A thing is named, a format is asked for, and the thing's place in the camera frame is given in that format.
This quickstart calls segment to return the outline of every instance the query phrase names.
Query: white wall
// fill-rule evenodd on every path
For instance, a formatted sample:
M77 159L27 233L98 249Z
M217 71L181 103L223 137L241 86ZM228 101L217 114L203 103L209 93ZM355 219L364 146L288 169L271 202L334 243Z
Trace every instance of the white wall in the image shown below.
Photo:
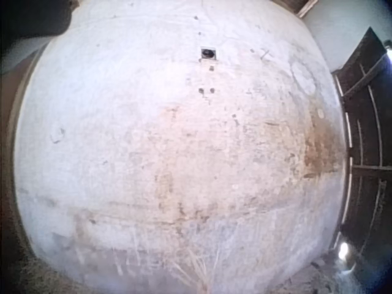
M304 22L331 71L344 65L368 27L382 42L392 39L392 13L382 0L320 0Z
M79 282L195 293L181 268L215 294L263 293L328 249L341 107L309 30L272 2L85 1L23 99L24 229Z

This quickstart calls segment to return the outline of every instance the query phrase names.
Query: dark square hole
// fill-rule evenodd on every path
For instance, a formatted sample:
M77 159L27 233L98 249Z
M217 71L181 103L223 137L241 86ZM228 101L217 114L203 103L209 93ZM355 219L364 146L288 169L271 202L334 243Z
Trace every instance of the dark square hole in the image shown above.
M202 58L216 60L216 50L213 48L202 48Z

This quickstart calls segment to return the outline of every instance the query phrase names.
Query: dark wooden door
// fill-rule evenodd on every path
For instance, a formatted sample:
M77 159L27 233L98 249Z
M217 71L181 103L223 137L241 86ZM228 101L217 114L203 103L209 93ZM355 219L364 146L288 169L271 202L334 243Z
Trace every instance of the dark wooden door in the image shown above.
M371 28L336 80L350 141L341 233L355 249L358 278L372 288L371 277L392 266L392 63Z

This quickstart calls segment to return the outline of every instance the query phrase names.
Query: wooden beam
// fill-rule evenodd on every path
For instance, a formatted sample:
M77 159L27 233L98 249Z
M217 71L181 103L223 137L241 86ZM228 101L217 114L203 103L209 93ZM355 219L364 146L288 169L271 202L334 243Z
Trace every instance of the wooden beam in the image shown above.
M343 94L343 101L348 100L357 93L360 89L367 86L380 72L382 72L386 66L390 63L387 54L383 55L379 61L361 78L354 86L352 86L346 93Z
M392 181L392 167L353 164L351 172L354 176L370 176Z
M315 4L318 2L319 0L309 0L304 7L302 7L302 9L300 10L300 12L297 13L297 16L299 18L303 18L305 16L305 14L308 13L309 10L311 10L313 8L313 6L315 6Z

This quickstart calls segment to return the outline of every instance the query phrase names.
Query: small hole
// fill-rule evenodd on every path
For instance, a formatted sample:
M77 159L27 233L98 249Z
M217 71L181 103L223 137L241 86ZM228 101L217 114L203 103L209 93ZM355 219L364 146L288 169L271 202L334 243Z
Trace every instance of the small hole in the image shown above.
M213 49L202 48L202 58L205 59L216 59L216 51Z

